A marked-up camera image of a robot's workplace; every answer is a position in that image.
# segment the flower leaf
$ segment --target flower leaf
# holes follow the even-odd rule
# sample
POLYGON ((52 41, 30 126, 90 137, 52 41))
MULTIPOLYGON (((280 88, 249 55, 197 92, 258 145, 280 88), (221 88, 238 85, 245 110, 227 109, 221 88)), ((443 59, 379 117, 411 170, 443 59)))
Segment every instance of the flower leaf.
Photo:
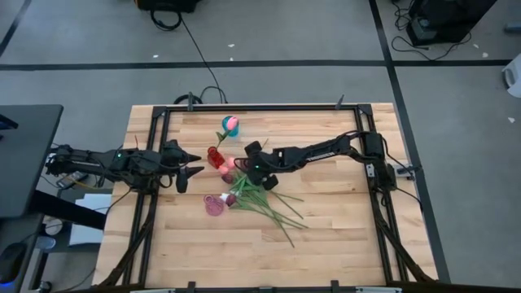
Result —
POLYGON ((222 142, 223 140, 225 140, 225 137, 221 133, 215 132, 215 134, 217 134, 217 139, 219 139, 219 142, 222 142))

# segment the white object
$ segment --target white object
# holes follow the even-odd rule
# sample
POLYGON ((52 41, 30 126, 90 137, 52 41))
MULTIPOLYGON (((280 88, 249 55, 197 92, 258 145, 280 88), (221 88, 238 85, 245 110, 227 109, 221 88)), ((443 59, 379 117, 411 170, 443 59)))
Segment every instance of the white object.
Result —
POLYGON ((47 235, 54 236, 58 234, 63 228, 63 222, 60 219, 52 219, 46 224, 47 235))
MULTIPOLYGON (((76 204, 96 210, 96 212, 107 213, 108 207, 111 205, 111 199, 112 195, 86 194, 83 199, 77 199, 76 204)), ((101 243, 102 240, 102 230, 74 224, 72 225, 71 238, 68 241, 68 245, 101 243)))
POLYGON ((521 54, 503 68, 503 78, 508 85, 508 93, 521 98, 521 54))
POLYGON ((219 196, 219 197, 222 199, 223 202, 226 202, 226 200, 228 199, 228 196, 230 196, 230 195, 229 195, 229 194, 225 194, 225 193, 223 193, 223 194, 221 194, 221 196, 219 196))

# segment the blue cup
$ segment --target blue cup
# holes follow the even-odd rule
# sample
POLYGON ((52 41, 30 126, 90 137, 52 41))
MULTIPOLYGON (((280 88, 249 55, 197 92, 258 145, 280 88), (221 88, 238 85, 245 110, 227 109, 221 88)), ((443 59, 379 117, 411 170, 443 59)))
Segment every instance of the blue cup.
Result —
MULTIPOLYGON (((226 127, 226 123, 228 123, 228 120, 233 117, 233 116, 227 116, 225 117, 225 119, 222 120, 222 128, 225 130, 225 131, 228 131, 228 128, 226 127)), ((228 134, 229 136, 231 136, 232 138, 233 137, 236 137, 237 134, 239 134, 239 122, 237 122, 237 126, 235 126, 234 130, 232 130, 230 132, 230 134, 228 134)))

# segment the black metal frame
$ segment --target black metal frame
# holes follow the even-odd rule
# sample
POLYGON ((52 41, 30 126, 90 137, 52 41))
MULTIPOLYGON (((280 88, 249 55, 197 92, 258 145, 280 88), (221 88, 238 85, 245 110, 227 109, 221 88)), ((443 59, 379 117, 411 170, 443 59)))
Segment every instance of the black metal frame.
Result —
MULTIPOLYGON (((236 111, 320 111, 320 110, 335 110, 335 104, 253 104, 253 105, 193 105, 193 109, 197 112, 236 112, 236 111)), ((376 127, 374 124, 374 117, 373 112, 370 104, 343 104, 340 107, 341 111, 353 111, 353 114, 355 116, 357 130, 358 131, 376 131, 376 127), (362 123, 362 115, 365 115, 368 121, 369 129, 364 129, 363 123, 362 123)), ((152 111, 152 118, 151 118, 151 127, 150 132, 148 135, 148 141, 147 141, 147 149, 152 149, 153 142, 155 140, 155 132, 157 129, 157 124, 159 122, 160 117, 163 117, 163 128, 161 130, 161 138, 160 138, 160 145, 159 145, 159 152, 161 152, 162 146, 166 143, 167 139, 167 133, 169 129, 169 121, 170 121, 170 115, 173 112, 188 112, 188 107, 183 106, 158 106, 154 107, 152 111)), ((377 239, 379 243, 379 252, 382 260, 382 266, 383 266, 383 275, 385 277, 386 283, 390 283, 393 281, 392 277, 392 270, 387 250, 387 244, 386 244, 386 234, 382 231, 381 226, 379 225, 379 222, 377 220, 377 211, 379 212, 380 206, 378 201, 378 195, 376 191, 374 190, 373 186, 375 184, 374 178, 369 177, 367 174, 367 180, 368 180, 368 187, 370 190, 370 202, 374 214, 374 223, 377 227, 377 239)), ((397 243, 400 244, 400 235, 398 232, 398 227, 396 225, 396 217, 394 213, 394 209, 392 206, 392 199, 390 197, 390 194, 388 192, 384 192, 383 196, 385 197, 387 201, 386 206, 386 212, 387 212, 387 220, 389 223, 389 230, 391 234, 396 238, 397 243)), ((139 224, 142 217, 142 210, 144 205, 144 197, 145 195, 139 195, 136 208, 134 211, 134 219, 132 224, 132 230, 130 235, 130 245, 134 243, 136 240, 139 224)), ((155 210, 157 209, 157 197, 151 197, 151 204, 149 207, 149 213, 152 213, 152 215, 155 215, 155 210)), ((142 261, 139 268, 139 277, 138 277, 138 283, 142 286, 144 286, 146 280, 147 280, 147 268, 148 268, 148 260, 150 257, 150 250, 151 250, 151 239, 152 239, 152 233, 153 233, 153 223, 152 227, 149 230, 148 235, 145 238, 145 242, 143 244, 143 250, 142 250, 142 261)), ((400 280, 407 282, 408 274, 407 274, 407 268, 405 266, 405 262, 402 259, 401 255, 396 251, 396 259, 398 263, 398 269, 400 274, 400 280)), ((123 285, 128 285, 130 282, 130 276, 132 273, 132 262, 130 262, 129 266, 125 270, 124 278, 123 278, 123 285)), ((344 289, 352 290, 355 287, 344 287, 344 289)), ((299 292, 301 291, 323 291, 326 290, 328 292, 331 292, 331 287, 313 287, 313 288, 286 288, 290 291, 297 290, 299 292)), ((234 291, 250 291, 255 290, 255 288, 234 288, 234 291)))
MULTIPOLYGON (((166 143, 170 115, 173 112, 240 112, 240 111, 316 111, 316 110, 351 110, 354 111, 355 121, 357 130, 365 130, 362 123, 362 114, 367 118, 369 131, 376 131, 374 124, 372 107, 370 104, 261 104, 261 105, 191 105, 191 107, 183 106, 158 106, 152 110, 152 119, 150 133, 148 136, 147 149, 152 149, 155 138, 155 131, 159 118, 162 116, 163 128, 161 130, 160 138, 160 149, 166 143)), ((383 191, 382 196, 384 200, 387 200, 386 212, 387 220, 384 219, 383 214, 380 210, 378 201, 377 189, 375 188, 376 180, 370 175, 366 165, 366 177, 370 193, 370 202, 374 217, 374 223, 376 227, 377 239, 379 243, 379 252, 382 259, 383 275, 385 278, 385 286, 340 286, 336 280, 331 280, 331 286, 313 286, 313 287, 246 287, 246 288, 195 288, 195 282, 188 282, 186 288, 167 288, 154 290, 155 293, 173 293, 173 292, 186 292, 186 293, 204 293, 204 292, 241 292, 241 293, 276 293, 276 292, 298 292, 298 293, 319 293, 319 292, 393 292, 401 293, 404 292, 422 292, 422 293, 446 293, 446 292, 458 292, 458 293, 489 293, 489 292, 519 292, 521 289, 513 288, 502 288, 502 287, 491 287, 491 286, 468 286, 468 285, 457 285, 450 284, 446 281, 434 282, 429 278, 418 265, 414 263, 414 260, 405 250, 400 243, 400 236, 396 226, 396 218, 392 206, 392 199, 388 191, 383 191), (398 269, 400 273, 400 281, 394 281, 392 277, 392 270, 389 261, 389 255, 387 250, 388 241, 396 252, 396 259, 398 269), (407 269, 414 275, 416 282, 409 282, 407 279, 407 269)), ((143 204, 145 195, 138 195, 137 205, 134 212, 134 221, 131 231, 129 249, 125 252, 120 262, 115 269, 109 274, 105 281, 101 282, 97 286, 93 286, 90 289, 74 291, 75 293, 128 293, 131 291, 145 290, 147 280, 147 269, 148 260, 150 257, 151 240, 154 227, 155 211, 157 209, 157 201, 159 197, 159 187, 151 193, 151 202, 148 210, 147 218, 139 228, 143 204), (144 240, 144 246, 142 250, 142 262, 139 268, 139 277, 137 283, 129 284, 130 275, 132 273, 132 263, 134 255, 141 243, 144 240), (121 275, 123 276, 123 282, 121 285, 116 285, 121 275)))

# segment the black bag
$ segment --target black bag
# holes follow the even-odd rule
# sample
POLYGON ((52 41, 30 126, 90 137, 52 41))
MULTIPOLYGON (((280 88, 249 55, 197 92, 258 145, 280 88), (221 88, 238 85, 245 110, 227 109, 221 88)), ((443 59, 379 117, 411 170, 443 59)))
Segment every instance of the black bag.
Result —
POLYGON ((181 25, 181 12, 191 13, 195 11, 197 2, 201 0, 134 0, 138 8, 144 11, 150 11, 150 17, 158 29, 164 31, 173 31, 181 25), (174 25, 164 24, 161 20, 155 18, 156 11, 171 11, 177 13, 177 23, 174 25))
POLYGON ((144 11, 175 11, 192 13, 201 0, 134 0, 138 8, 144 11))

